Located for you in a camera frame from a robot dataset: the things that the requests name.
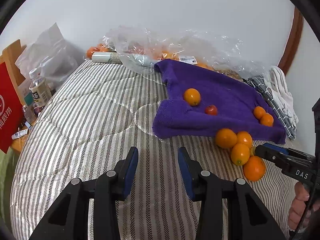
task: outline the purple towel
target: purple towel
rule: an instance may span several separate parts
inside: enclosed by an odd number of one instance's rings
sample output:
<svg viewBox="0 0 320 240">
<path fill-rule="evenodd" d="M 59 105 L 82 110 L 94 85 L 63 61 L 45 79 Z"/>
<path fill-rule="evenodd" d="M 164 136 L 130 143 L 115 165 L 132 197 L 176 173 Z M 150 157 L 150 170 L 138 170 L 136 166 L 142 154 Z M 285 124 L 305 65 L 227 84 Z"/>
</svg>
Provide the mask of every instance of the purple towel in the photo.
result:
<svg viewBox="0 0 320 240">
<path fill-rule="evenodd" d="M 272 109 L 254 88 L 222 74 L 191 64 L 166 59 L 155 65 L 167 84 L 169 99 L 163 100 L 153 121 L 153 132 L 160 138 L 176 135 L 214 137 L 221 128 L 235 133 L 247 131 L 254 140 L 285 143 L 285 129 Z M 200 92 L 201 102 L 191 107 L 183 100 L 188 88 Z M 215 105 L 218 115 L 208 115 L 204 110 Z M 256 106 L 263 107 L 273 116 L 274 125 L 259 124 L 253 115 Z"/>
</svg>

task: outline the plastic bag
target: plastic bag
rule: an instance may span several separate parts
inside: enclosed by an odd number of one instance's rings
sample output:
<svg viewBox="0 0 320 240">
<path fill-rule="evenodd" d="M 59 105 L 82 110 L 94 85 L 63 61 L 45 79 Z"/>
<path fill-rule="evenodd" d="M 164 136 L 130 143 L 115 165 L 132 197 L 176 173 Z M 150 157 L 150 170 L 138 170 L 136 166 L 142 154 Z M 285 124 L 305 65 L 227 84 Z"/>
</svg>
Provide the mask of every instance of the plastic bag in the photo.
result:
<svg viewBox="0 0 320 240">
<path fill-rule="evenodd" d="M 123 64 L 132 71 L 150 74 L 154 64 L 165 58 L 207 68 L 237 80 L 264 75 L 265 68 L 242 60 L 242 42 L 209 32 L 186 31 L 160 35 L 147 29 L 120 26 L 103 37 L 104 46 L 117 51 Z"/>
<path fill-rule="evenodd" d="M 41 68 L 51 90 L 60 87 L 78 68 L 78 63 L 68 51 L 58 25 L 55 23 L 41 33 L 35 43 L 27 46 L 16 61 L 21 74 L 29 79 L 29 71 Z"/>
<path fill-rule="evenodd" d="M 87 53 L 85 54 L 85 58 L 84 60 L 87 60 L 87 59 L 92 59 L 92 55 L 95 53 L 95 52 L 109 52 L 109 53 L 114 53 L 115 51 L 113 49 L 110 49 L 110 48 L 107 48 L 105 45 L 103 45 L 102 43 L 98 44 L 97 46 L 95 47 L 90 47 L 88 50 L 87 50 Z"/>
</svg>

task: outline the red packaging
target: red packaging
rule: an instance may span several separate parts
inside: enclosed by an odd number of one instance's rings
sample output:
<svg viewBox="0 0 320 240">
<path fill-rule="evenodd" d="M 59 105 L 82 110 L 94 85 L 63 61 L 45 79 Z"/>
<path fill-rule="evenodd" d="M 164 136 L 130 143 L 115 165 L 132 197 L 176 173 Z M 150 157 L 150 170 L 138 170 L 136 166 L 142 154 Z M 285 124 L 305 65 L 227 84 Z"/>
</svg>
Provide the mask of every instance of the red packaging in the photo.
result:
<svg viewBox="0 0 320 240">
<path fill-rule="evenodd" d="M 7 153 L 11 136 L 23 119 L 22 105 L 14 90 L 5 63 L 0 64 L 0 150 Z"/>
</svg>

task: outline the bed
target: bed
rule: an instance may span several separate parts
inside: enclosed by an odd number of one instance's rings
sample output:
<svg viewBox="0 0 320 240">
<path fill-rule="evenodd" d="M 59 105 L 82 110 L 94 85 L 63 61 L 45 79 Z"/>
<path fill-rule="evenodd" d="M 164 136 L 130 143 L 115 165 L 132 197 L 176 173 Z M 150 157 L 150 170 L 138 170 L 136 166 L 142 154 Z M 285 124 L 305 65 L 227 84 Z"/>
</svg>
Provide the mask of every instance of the bed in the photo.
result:
<svg viewBox="0 0 320 240">
<path fill-rule="evenodd" d="M 152 122 L 167 98 L 160 73 L 141 75 L 123 65 L 85 61 L 52 97 L 20 155 L 12 184 L 10 213 L 17 239 L 27 240 L 62 189 L 75 177 L 95 179 L 126 157 L 139 163 L 131 194 L 117 203 L 122 239 L 195 239 L 200 202 L 189 200 L 177 151 L 186 147 L 202 168 L 228 180 L 244 178 L 228 152 L 208 137 L 159 139 Z M 265 141 L 254 141 L 254 145 Z M 286 147 L 294 148 L 287 139 Z M 287 216 L 296 181 L 266 161 L 267 173 L 249 182 L 288 236 Z M 93 239 L 93 201 L 88 239 Z M 223 239 L 228 238 L 223 202 Z"/>
</svg>

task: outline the white plastic bag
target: white plastic bag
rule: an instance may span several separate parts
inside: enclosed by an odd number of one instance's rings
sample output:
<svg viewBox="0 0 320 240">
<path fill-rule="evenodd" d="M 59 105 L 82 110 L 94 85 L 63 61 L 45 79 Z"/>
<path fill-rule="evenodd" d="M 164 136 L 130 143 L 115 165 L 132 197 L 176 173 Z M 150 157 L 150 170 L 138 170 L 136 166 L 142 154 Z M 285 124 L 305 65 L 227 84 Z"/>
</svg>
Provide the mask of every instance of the white plastic bag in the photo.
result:
<svg viewBox="0 0 320 240">
<path fill-rule="evenodd" d="M 29 79 L 29 72 L 41 68 L 50 89 L 60 87 L 68 76 L 78 68 L 78 63 L 70 55 L 67 43 L 55 23 L 41 33 L 35 43 L 27 46 L 16 61 L 21 74 Z"/>
</svg>

